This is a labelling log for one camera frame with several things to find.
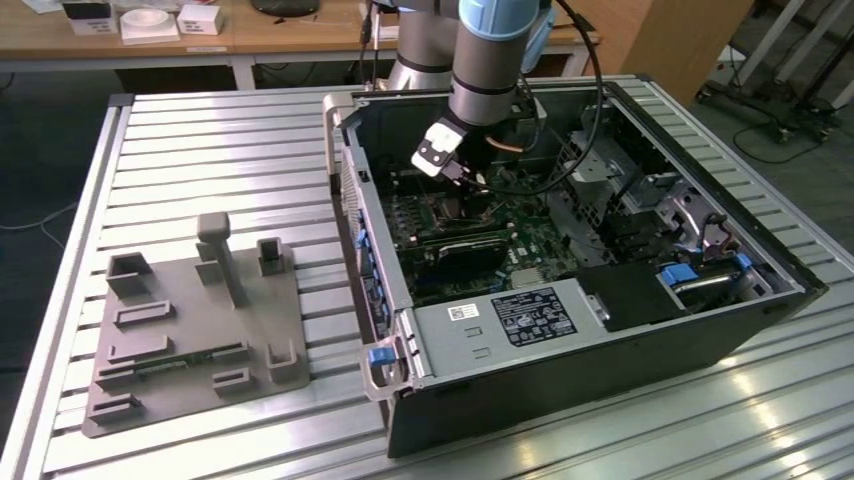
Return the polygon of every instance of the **power supply label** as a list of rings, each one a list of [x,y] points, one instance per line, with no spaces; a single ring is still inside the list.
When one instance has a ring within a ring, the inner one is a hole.
[[[578,333],[551,287],[494,298],[493,307],[517,347]]]

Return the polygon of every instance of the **barcode label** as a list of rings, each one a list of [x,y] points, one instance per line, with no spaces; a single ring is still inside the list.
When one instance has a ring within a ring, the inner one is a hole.
[[[466,320],[467,318],[474,318],[478,315],[481,315],[481,313],[478,312],[478,305],[474,303],[448,308],[448,316],[454,322],[458,320]]]
[[[187,47],[188,53],[199,53],[199,52],[226,52],[228,48],[226,47]]]

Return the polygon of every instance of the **gray carpet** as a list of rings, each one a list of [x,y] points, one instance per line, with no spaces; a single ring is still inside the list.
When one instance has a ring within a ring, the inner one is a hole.
[[[771,21],[771,17],[746,20],[735,37],[738,45],[753,48]],[[769,56],[770,62],[777,62],[802,32],[797,25],[790,27]],[[806,84],[831,49],[833,44],[823,42],[819,54],[805,62],[795,75],[795,87]],[[303,83],[308,68],[294,65],[259,72],[259,87]],[[346,64],[322,65],[304,84],[336,84],[346,69]],[[769,72],[769,68],[761,69],[753,82],[767,78]],[[838,94],[854,78],[853,72],[854,59],[849,58],[822,90],[826,96]],[[0,85],[5,78],[0,75]],[[78,200],[107,99],[122,91],[112,72],[79,72],[19,74],[12,87],[0,93],[0,224],[29,223]],[[691,112],[727,141],[741,128],[765,121],[755,112],[721,97],[691,107]],[[849,108],[842,117],[847,133],[834,134],[819,149],[785,165],[755,161],[751,165],[845,248],[854,251],[854,217],[849,214],[854,208],[854,111]],[[795,139],[779,146],[761,132],[747,134],[743,144],[754,155],[769,159],[783,158],[814,145]],[[63,242],[72,217],[74,212],[68,212],[48,225]],[[16,371],[25,369],[29,362],[60,258],[60,249],[39,229],[0,232],[0,445],[23,382],[23,374]]]

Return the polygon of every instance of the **motherboard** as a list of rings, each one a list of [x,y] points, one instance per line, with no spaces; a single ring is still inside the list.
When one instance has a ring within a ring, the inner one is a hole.
[[[490,182],[522,186],[539,175],[499,167]],[[398,258],[416,306],[569,278],[578,260],[566,248],[542,196],[398,188],[383,198]]]

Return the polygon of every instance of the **aluminum profile table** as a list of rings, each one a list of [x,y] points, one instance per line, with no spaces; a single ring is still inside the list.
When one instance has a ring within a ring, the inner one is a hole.
[[[706,370],[390,460],[324,172],[324,89],[136,97],[107,112],[0,478],[798,478],[854,472],[853,258],[655,84],[613,77],[831,286]],[[111,254],[195,255],[194,216],[232,248],[295,249],[312,382],[88,439],[80,433]]]

